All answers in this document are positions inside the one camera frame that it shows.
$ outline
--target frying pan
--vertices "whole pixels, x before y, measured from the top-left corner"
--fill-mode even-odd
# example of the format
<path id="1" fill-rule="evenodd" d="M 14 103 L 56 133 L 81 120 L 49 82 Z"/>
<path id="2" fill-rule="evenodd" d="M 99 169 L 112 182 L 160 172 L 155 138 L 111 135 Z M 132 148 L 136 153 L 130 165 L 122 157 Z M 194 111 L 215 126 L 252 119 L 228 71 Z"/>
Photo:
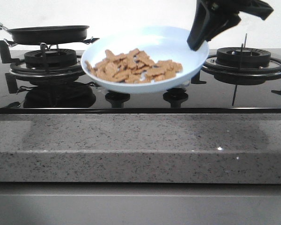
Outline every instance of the frying pan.
<path id="1" fill-rule="evenodd" d="M 148 93 L 167 90 L 189 81 L 201 69 L 209 54 L 207 42 L 203 42 L 197 51 L 190 49 L 187 38 L 190 31 L 171 26 L 148 26 L 126 30 L 100 38 L 89 46 L 81 58 L 81 66 L 90 78 L 105 87 L 123 93 Z M 144 50 L 152 60 L 173 60 L 183 66 L 183 71 L 176 77 L 151 83 L 118 83 L 102 80 L 91 74 L 85 61 L 92 66 L 104 59 L 105 50 L 109 49 L 114 54 L 128 53 L 134 48 Z"/>
<path id="2" fill-rule="evenodd" d="M 27 27 L 8 29 L 0 22 L 0 30 L 5 30 L 12 35 L 14 42 L 21 45 L 48 45 L 80 42 L 87 36 L 89 26 L 49 26 L 49 27 Z"/>

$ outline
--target gas stove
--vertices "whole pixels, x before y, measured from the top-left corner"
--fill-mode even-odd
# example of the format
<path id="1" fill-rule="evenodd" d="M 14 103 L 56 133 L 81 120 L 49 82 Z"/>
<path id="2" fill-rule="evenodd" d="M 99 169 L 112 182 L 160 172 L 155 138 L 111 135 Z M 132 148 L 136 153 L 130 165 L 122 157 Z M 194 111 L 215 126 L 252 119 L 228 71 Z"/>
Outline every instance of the gas stove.
<path id="1" fill-rule="evenodd" d="M 81 54 L 46 45 L 10 52 L 0 41 L 0 113 L 281 113 L 281 49 L 211 50 L 189 82 L 148 94 L 98 86 Z"/>

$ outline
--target cereal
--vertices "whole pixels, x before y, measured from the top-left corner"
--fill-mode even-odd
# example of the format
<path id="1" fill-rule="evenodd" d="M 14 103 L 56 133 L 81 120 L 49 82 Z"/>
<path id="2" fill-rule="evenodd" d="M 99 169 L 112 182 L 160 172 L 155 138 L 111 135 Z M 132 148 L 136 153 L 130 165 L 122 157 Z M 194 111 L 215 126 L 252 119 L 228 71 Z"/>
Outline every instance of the cereal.
<path id="1" fill-rule="evenodd" d="M 129 53 L 115 55 L 110 50 L 105 50 L 106 58 L 92 67 L 85 61 L 91 74 L 110 82 L 125 83 L 150 83 L 171 79 L 176 72 L 181 72 L 181 63 L 172 60 L 160 60 L 155 63 L 146 52 L 138 48 Z"/>
<path id="2" fill-rule="evenodd" d="M 154 67 L 147 70 L 146 77 L 157 76 L 165 73 L 165 69 L 162 67 Z"/>

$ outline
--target white wall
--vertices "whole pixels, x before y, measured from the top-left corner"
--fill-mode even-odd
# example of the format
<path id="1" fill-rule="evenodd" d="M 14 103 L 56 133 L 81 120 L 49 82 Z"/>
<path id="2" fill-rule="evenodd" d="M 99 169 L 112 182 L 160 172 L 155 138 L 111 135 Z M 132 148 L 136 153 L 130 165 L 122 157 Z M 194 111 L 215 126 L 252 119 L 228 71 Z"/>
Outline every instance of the white wall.
<path id="1" fill-rule="evenodd" d="M 281 48 L 281 0 L 267 0 L 274 12 L 265 21 L 241 13 L 237 26 L 214 38 L 210 48 L 240 46 L 248 33 L 247 47 Z M 89 25 L 88 37 L 102 37 L 118 29 L 143 25 L 192 26 L 196 0 L 0 0 L 0 22 L 20 28 L 53 25 Z M 0 31 L 0 40 L 11 36 Z M 82 43 L 62 45 L 84 50 Z M 18 45 L 14 50 L 35 49 Z"/>

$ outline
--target black frying pan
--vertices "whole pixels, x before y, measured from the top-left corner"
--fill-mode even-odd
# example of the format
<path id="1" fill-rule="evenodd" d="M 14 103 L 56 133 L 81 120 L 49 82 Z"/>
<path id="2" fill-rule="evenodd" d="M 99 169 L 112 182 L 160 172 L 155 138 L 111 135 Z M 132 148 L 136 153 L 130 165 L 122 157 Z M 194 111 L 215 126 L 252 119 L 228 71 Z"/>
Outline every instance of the black frying pan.
<path id="1" fill-rule="evenodd" d="M 12 35 L 13 41 L 21 45 L 64 44 L 83 41 L 89 26 L 50 26 L 8 29 L 0 23 L 0 30 Z"/>

